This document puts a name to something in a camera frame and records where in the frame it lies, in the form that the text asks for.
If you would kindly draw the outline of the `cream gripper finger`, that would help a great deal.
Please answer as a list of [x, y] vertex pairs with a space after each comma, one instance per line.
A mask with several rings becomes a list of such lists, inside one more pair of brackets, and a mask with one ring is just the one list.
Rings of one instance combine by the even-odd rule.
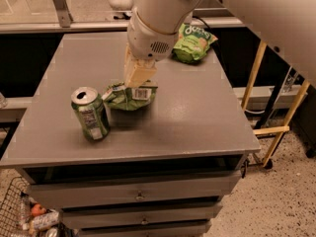
[[138, 88], [149, 80], [157, 71], [154, 59], [136, 58], [126, 46], [124, 55], [123, 81], [127, 88]]

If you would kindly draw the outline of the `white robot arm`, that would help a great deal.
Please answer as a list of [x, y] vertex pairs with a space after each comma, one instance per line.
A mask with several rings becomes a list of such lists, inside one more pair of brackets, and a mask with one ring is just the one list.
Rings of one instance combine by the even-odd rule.
[[[202, 0], [139, 0], [127, 27], [123, 80], [135, 88], [172, 51], [185, 18]], [[316, 84], [316, 0], [215, 0], [304, 79]]]

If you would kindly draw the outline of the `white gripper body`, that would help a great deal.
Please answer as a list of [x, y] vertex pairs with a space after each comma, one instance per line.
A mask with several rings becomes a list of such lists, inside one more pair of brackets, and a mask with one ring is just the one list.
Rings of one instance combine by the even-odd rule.
[[132, 10], [127, 41], [135, 58], [162, 60], [170, 55], [177, 37], [177, 33], [165, 34], [153, 30], [141, 20], [136, 9]]

